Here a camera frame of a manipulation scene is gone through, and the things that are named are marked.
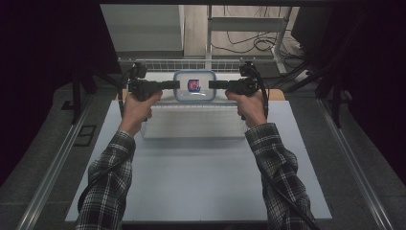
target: metal rail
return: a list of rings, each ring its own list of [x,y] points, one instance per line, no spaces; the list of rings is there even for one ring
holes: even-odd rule
[[[340,128],[337,128],[334,122],[332,121],[329,115],[330,109],[326,101],[317,99],[317,103],[322,108],[328,126],[331,128],[331,131],[339,144],[340,150],[343,153],[344,158],[346,159],[349,165],[352,176],[354,177],[355,182],[357,183],[362,196],[365,198],[367,205],[369,206],[372,216],[375,219],[379,229],[382,230],[394,229],[378,195],[376,194],[372,185],[368,181],[368,178],[362,171],[361,166],[359,165],[354,152],[352,152],[350,144],[347,142],[346,136],[344,135],[343,131]]]
[[[71,147],[74,144],[75,138],[78,136],[80,127],[84,122],[84,119],[87,116],[89,111],[90,103],[92,102],[94,96],[87,96],[84,99],[83,110],[78,118],[78,122],[75,125],[72,125],[69,129],[68,134],[66,135],[65,140],[63,141],[59,151],[57,152],[51,166],[48,168],[48,171],[45,173],[44,178],[39,184],[33,199],[31,200],[28,208],[26,209],[25,214],[17,225],[16,229],[33,229],[36,221],[39,218],[39,215],[42,212],[42,209],[47,201],[49,194],[54,188],[55,182],[59,173],[65,163],[65,160],[69,154]]]
[[[272,63],[271,58],[229,58],[229,59],[136,59],[120,57],[119,63],[126,65],[140,62],[148,72],[176,72],[184,69],[207,69],[210,63],[211,70],[218,73],[239,73],[238,67],[245,61],[255,63]]]

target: aluminum rail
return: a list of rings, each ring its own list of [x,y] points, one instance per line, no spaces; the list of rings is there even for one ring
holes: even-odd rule
[[[337,126],[332,121],[329,115],[330,109],[328,107],[328,104],[326,103],[326,101],[322,101],[321,99],[317,99],[317,103],[321,107],[323,114],[325,115],[328,126],[331,128],[331,131],[339,144],[340,151],[343,153],[344,158],[346,159],[350,167],[352,176],[354,177],[362,196],[366,200],[377,226],[379,227],[379,229],[382,230],[394,229],[378,195],[376,194],[372,185],[368,181],[368,178],[362,171],[354,152],[352,152],[350,144],[347,142],[346,136],[344,135],[343,131],[340,128],[337,128]]]
[[[28,208],[26,209],[25,214],[17,225],[16,229],[33,229],[36,221],[39,218],[39,215],[42,212],[42,209],[47,201],[49,194],[54,188],[55,182],[59,173],[65,163],[65,160],[69,154],[71,147],[74,144],[76,137],[80,131],[80,127],[84,122],[84,119],[87,116],[89,111],[90,103],[92,102],[94,96],[90,95],[84,99],[82,113],[78,118],[78,121],[75,125],[72,125],[69,129],[68,134],[65,137],[62,145],[60,146],[59,151],[57,152],[51,166],[48,168],[48,171],[45,173],[44,178],[39,184],[36,192],[31,200]]]

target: robotic manipulator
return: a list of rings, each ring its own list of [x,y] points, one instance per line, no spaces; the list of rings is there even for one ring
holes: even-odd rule
[[[256,76],[253,76],[250,69],[255,69],[251,62],[246,62],[239,66],[239,73],[242,77],[239,80],[209,80],[209,88],[226,89],[239,95],[251,96],[259,90],[259,84]],[[133,64],[130,70],[128,81],[128,91],[131,92],[137,100],[143,102],[151,97],[154,93],[164,89],[179,89],[179,80],[144,80],[147,74],[147,68],[139,62]]]

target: wrist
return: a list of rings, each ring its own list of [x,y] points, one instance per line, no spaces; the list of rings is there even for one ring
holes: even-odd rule
[[[125,121],[122,121],[119,125],[119,130],[124,131],[128,133],[130,136],[135,136],[137,132],[141,129],[141,125],[132,125],[130,123],[127,123]]]

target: metal bar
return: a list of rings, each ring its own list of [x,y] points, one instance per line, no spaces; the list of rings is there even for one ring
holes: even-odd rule
[[[208,6],[208,16],[207,16],[207,41],[206,41],[206,69],[212,69],[212,5]]]
[[[287,11],[285,12],[282,20],[282,27],[279,30],[277,41],[275,46],[272,48],[272,55],[274,56],[274,60],[277,63],[278,70],[281,75],[286,75],[287,71],[284,67],[283,60],[281,59],[281,46],[283,42],[284,32],[287,28],[287,23],[289,23],[290,13],[292,13],[292,7],[288,7]]]
[[[365,198],[379,229],[394,229],[378,195],[362,171],[355,154],[352,152],[346,136],[340,128],[335,126],[334,121],[332,121],[331,117],[329,116],[330,110],[326,101],[317,99],[317,103],[325,115],[328,126],[331,128],[331,131],[339,144],[340,150],[349,165],[352,176],[354,177],[362,196]]]
[[[65,140],[60,146],[60,149],[57,152],[53,162],[51,163],[50,168],[45,173],[44,178],[42,179],[41,183],[36,189],[34,197],[31,200],[28,208],[26,209],[26,212],[23,215],[22,219],[18,223],[16,229],[26,230],[34,228],[36,221],[38,220],[39,215],[41,214],[42,209],[45,205],[45,202],[47,201],[49,194],[54,188],[57,177],[59,176],[63,164],[65,163],[66,157],[68,156],[69,151],[74,144],[75,138],[77,137],[80,131],[80,127],[87,116],[90,103],[92,102],[93,97],[94,97],[93,95],[90,95],[84,99],[82,109],[83,111],[80,117],[78,118],[77,123],[75,125],[72,125],[71,128],[69,129],[69,132],[66,135]]]
[[[213,17],[212,31],[280,32],[282,18]]]

